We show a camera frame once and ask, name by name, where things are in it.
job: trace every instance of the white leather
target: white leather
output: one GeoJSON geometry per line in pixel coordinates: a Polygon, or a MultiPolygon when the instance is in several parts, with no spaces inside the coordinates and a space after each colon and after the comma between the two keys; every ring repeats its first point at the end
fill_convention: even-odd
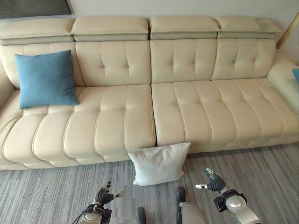
{"type": "Polygon", "coordinates": [[[152,40],[215,38],[220,31],[210,16],[152,16],[149,22],[152,40]]]}
{"type": "Polygon", "coordinates": [[[266,39],[150,41],[152,83],[265,77],[275,55],[266,39]]]}
{"type": "Polygon", "coordinates": [[[39,55],[71,49],[75,86],[150,84],[148,41],[44,43],[3,46],[0,56],[10,81],[20,88],[15,54],[39,55]]]}
{"type": "Polygon", "coordinates": [[[299,113],[299,82],[292,69],[299,66],[277,51],[267,78],[299,113]]]}
{"type": "Polygon", "coordinates": [[[73,61],[73,74],[75,86],[85,86],[78,65],[75,43],[73,42],[3,46],[0,48],[0,58],[3,62],[3,66],[9,80],[17,89],[19,89],[20,84],[15,63],[15,54],[41,55],[69,49],[71,50],[71,56],[73,61]]]}
{"type": "Polygon", "coordinates": [[[76,19],[71,33],[76,41],[147,40],[148,23],[134,16],[86,16],[76,19]]]}
{"type": "Polygon", "coordinates": [[[274,60],[275,40],[218,39],[212,80],[263,78],[274,60]]]}
{"type": "Polygon", "coordinates": [[[24,110],[18,109],[19,93],[0,116],[0,168],[121,161],[128,159],[126,150],[155,146],[148,84],[77,87],[79,105],[24,110]]]}
{"type": "Polygon", "coordinates": [[[152,84],[157,145],[190,153],[299,140],[299,116],[267,78],[152,84]]]}
{"type": "Polygon", "coordinates": [[[211,80],[216,39],[150,41],[152,83],[211,80]]]}
{"type": "Polygon", "coordinates": [[[150,84],[148,41],[77,42],[86,86],[150,84]]]}
{"type": "Polygon", "coordinates": [[[216,16],[221,32],[217,38],[266,38],[274,39],[281,29],[267,18],[254,16],[216,16]]]}
{"type": "Polygon", "coordinates": [[[12,21],[0,28],[0,44],[72,42],[70,34],[74,19],[42,18],[12,21]]]}
{"type": "Polygon", "coordinates": [[[9,81],[3,65],[0,63],[0,111],[14,91],[14,85],[9,81]]]}
{"type": "Polygon", "coordinates": [[[129,151],[135,166],[133,184],[148,186],[178,180],[184,175],[182,166],[190,145],[190,142],[185,142],[129,151]]]}

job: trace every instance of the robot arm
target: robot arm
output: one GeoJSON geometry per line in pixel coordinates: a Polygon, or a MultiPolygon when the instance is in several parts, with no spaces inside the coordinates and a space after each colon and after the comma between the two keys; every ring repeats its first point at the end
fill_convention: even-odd
{"type": "Polygon", "coordinates": [[[209,168],[204,169],[211,182],[209,184],[195,185],[197,189],[217,191],[221,196],[214,202],[219,212],[228,210],[232,212],[238,224],[263,224],[260,218],[247,207],[247,199],[243,194],[226,186],[224,180],[209,168]]]}
{"type": "Polygon", "coordinates": [[[108,188],[110,187],[111,182],[104,183],[96,194],[93,203],[83,210],[72,224],[108,224],[110,222],[111,210],[104,209],[104,205],[114,198],[125,194],[123,191],[109,194],[108,188]]]}

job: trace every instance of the backrest cushion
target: backrest cushion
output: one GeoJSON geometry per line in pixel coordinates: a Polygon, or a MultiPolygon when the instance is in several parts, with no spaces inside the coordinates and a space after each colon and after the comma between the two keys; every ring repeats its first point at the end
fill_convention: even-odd
{"type": "Polygon", "coordinates": [[[8,45],[0,47],[0,57],[3,62],[5,72],[10,79],[11,83],[17,88],[20,88],[17,67],[15,62],[15,55],[41,55],[56,53],[63,50],[71,50],[73,61],[73,75],[75,86],[85,86],[77,61],[77,54],[74,42],[61,42],[61,43],[38,43],[38,44],[25,44],[25,45],[8,45]]]}
{"type": "Polygon", "coordinates": [[[86,86],[150,84],[149,41],[77,42],[86,86]]]}
{"type": "Polygon", "coordinates": [[[151,40],[152,83],[265,77],[272,39],[151,40]]]}
{"type": "Polygon", "coordinates": [[[211,80],[217,39],[151,40],[152,82],[211,80]]]}
{"type": "Polygon", "coordinates": [[[19,89],[15,54],[41,55],[71,50],[75,86],[150,84],[149,41],[63,42],[1,46],[8,78],[19,89]]]}
{"type": "Polygon", "coordinates": [[[212,80],[265,77],[274,60],[275,40],[218,39],[212,80]]]}

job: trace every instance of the gray carpet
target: gray carpet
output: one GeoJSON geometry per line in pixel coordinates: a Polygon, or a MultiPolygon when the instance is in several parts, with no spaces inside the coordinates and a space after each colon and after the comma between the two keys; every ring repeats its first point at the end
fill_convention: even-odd
{"type": "Polygon", "coordinates": [[[211,224],[234,223],[213,203],[216,193],[199,191],[207,182],[202,167],[208,165],[227,184],[243,192],[265,223],[299,223],[299,144],[188,155],[185,175],[176,182],[150,187],[132,185],[130,161],[27,171],[0,171],[0,224],[69,224],[88,204],[99,186],[113,182],[112,191],[127,194],[109,204],[112,224],[133,218],[143,206],[149,224],[175,223],[175,194],[184,186],[187,199],[199,205],[211,224]]]}

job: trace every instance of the seat cushion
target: seat cushion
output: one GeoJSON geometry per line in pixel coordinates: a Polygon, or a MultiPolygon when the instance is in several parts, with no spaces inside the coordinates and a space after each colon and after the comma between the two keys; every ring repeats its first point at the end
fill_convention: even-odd
{"type": "Polygon", "coordinates": [[[150,85],[77,87],[79,105],[18,109],[15,91],[0,115],[0,168],[49,168],[128,160],[156,143],[150,85]]]}
{"type": "Polygon", "coordinates": [[[158,146],[190,153],[299,140],[299,118],[267,78],[152,84],[158,146]]]}

